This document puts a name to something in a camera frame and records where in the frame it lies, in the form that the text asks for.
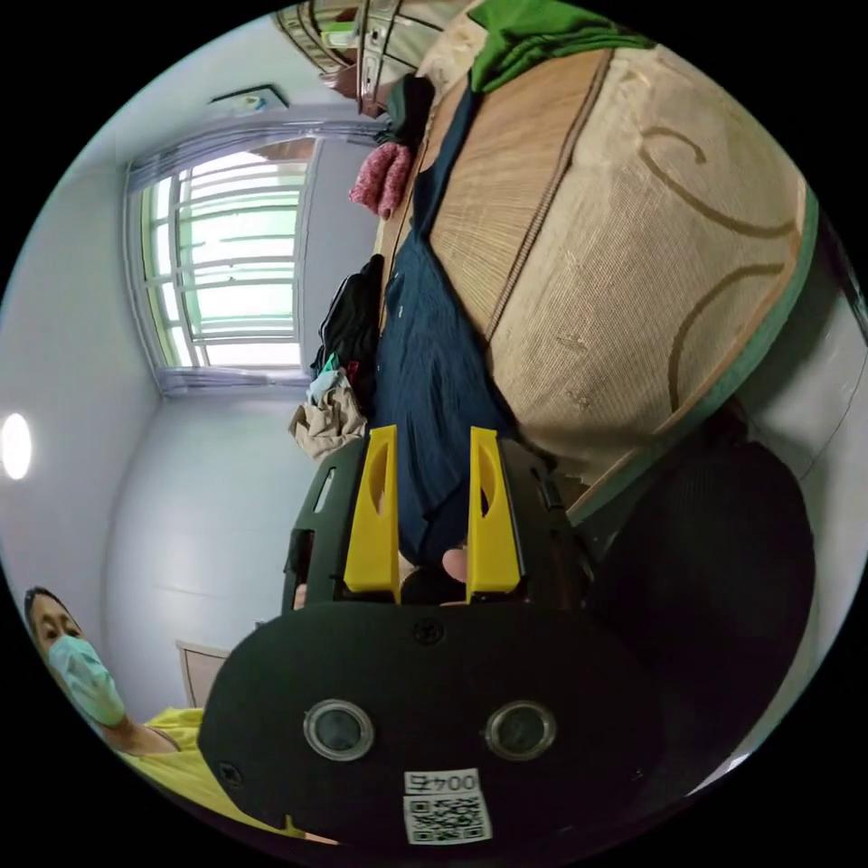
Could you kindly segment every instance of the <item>green cloth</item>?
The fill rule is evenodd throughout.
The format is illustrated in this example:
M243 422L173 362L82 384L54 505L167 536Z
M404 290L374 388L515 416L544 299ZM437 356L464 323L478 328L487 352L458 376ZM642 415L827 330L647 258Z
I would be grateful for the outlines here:
M602 15L561 0L486 0L467 14L488 30L470 73L476 93L491 93L553 57L654 45Z

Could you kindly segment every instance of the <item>dark blue fabric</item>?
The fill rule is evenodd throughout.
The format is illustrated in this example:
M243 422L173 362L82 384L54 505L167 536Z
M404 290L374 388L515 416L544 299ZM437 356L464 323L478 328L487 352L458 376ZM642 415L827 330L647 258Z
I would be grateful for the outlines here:
M372 426L398 427L398 521L403 555L439 565L467 537L470 428L514 432L429 234L481 96L467 88L434 164L416 179L413 227L386 288Z

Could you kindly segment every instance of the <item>label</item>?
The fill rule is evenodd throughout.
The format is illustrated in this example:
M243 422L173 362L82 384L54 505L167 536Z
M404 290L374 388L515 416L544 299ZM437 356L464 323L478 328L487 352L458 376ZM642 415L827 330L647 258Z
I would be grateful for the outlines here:
M478 769L404 772L404 825L411 844L471 844L492 837Z

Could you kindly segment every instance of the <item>surgical mask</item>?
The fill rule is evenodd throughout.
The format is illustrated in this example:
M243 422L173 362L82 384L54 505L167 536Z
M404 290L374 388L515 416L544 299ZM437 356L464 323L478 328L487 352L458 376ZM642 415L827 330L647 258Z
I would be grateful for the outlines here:
M90 642L61 636L49 649L48 662L90 718L104 726L117 726L124 719L126 709L115 681Z

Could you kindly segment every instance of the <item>window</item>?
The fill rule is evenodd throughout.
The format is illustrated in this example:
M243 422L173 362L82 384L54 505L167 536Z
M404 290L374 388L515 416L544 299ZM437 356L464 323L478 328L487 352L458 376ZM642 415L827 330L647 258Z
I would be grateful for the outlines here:
M294 151L221 157L141 195L135 302L157 366L300 367L297 232L312 149Z

